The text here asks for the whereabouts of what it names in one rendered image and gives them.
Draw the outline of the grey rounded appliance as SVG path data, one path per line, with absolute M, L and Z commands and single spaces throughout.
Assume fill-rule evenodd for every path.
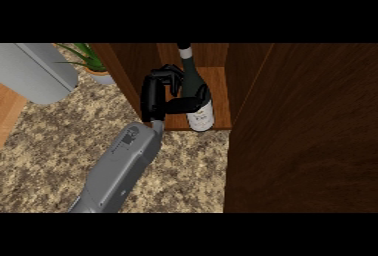
M 0 43 L 0 83 L 36 104 L 63 100 L 79 72 L 52 43 Z

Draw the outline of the brown wooden cabinet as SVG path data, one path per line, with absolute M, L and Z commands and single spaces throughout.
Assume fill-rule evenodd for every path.
M 165 64 L 182 65 L 176 43 L 94 43 L 94 50 L 109 68 L 117 86 L 141 112 L 145 76 Z M 197 70 L 210 87 L 215 130 L 231 130 L 240 117 L 274 44 L 194 43 Z

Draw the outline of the dark green wine bottle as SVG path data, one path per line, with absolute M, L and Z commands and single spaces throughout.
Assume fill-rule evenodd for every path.
M 199 73 L 190 43 L 179 43 L 179 54 L 184 65 L 182 97 L 202 97 L 202 108 L 187 114 L 190 127 L 197 132 L 206 132 L 215 125 L 213 98 L 209 85 Z

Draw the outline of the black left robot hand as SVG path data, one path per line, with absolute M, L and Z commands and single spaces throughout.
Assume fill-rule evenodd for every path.
M 194 67 L 166 64 L 145 76 L 141 93 L 142 121 L 165 121 L 168 114 L 193 114 L 210 101 L 209 85 Z

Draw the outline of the green potted plant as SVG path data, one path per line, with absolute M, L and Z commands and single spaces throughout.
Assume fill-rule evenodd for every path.
M 100 84 L 111 85 L 116 83 L 101 58 L 88 43 L 76 43 L 79 50 L 75 50 L 61 43 L 57 43 L 57 46 L 69 50 L 82 59 L 80 62 L 76 62 L 76 65 L 80 65 L 85 68 L 91 77 Z

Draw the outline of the dark brown cabinet door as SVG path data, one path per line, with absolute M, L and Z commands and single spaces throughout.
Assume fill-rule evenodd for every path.
M 378 212 L 378 43 L 275 44 L 230 137 L 230 212 Z

